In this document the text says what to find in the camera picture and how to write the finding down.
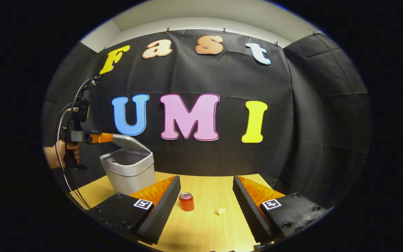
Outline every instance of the human hand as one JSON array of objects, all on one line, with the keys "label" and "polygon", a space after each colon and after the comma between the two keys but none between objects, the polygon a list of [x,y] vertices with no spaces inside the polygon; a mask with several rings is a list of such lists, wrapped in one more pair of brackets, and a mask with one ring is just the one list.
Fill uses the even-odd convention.
[{"label": "human hand", "polygon": [[[48,160],[48,164],[51,168],[60,167],[60,163],[57,159],[56,146],[58,146],[59,156],[60,156],[61,162],[63,164],[63,167],[66,166],[65,161],[64,161],[64,155],[65,155],[64,144],[65,144],[64,140],[59,140],[52,147],[43,147],[46,159]],[[68,150],[74,150],[74,158],[76,159],[77,164],[80,163],[80,156],[79,156],[80,151],[79,151],[78,147],[79,147],[78,142],[67,142],[66,143],[66,148]]]}]

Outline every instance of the crumpled paper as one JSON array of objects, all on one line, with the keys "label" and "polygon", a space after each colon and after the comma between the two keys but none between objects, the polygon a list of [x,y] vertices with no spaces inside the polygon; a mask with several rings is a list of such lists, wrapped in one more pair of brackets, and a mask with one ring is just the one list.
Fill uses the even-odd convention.
[{"label": "crumpled paper", "polygon": [[225,208],[220,208],[220,209],[217,209],[214,213],[215,213],[215,214],[218,214],[218,215],[222,215],[222,214],[224,214],[226,211],[227,211],[227,210],[226,210]]}]

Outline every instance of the wooden table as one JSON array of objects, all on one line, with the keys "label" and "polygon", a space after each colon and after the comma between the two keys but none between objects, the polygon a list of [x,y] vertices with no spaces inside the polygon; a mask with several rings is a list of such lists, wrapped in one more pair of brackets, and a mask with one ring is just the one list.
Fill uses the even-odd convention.
[{"label": "wooden table", "polygon": [[[157,181],[174,175],[155,172]],[[271,188],[259,174],[243,175],[243,177]],[[232,181],[233,176],[180,175],[180,193],[186,191],[194,196],[195,209],[191,212],[185,212],[181,210],[177,200],[158,244],[145,245],[165,252],[253,251],[253,246],[257,243],[254,241],[232,191]],[[115,193],[107,176],[79,188],[79,191],[91,207],[105,201]],[[83,206],[75,192],[72,192],[72,195]],[[223,215],[215,214],[214,211],[219,208],[226,209],[226,213]]]}]

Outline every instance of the letter m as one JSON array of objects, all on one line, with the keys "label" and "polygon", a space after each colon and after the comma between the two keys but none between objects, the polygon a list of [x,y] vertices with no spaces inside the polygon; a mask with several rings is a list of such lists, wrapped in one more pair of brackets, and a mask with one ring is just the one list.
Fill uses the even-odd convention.
[{"label": "letter m", "polygon": [[217,140],[219,134],[215,131],[215,107],[219,101],[220,96],[216,94],[202,94],[189,112],[178,94],[161,96],[160,102],[164,104],[164,131],[161,137],[168,140],[178,139],[178,133],[175,131],[176,124],[183,137],[188,139],[197,123],[195,139]]}]

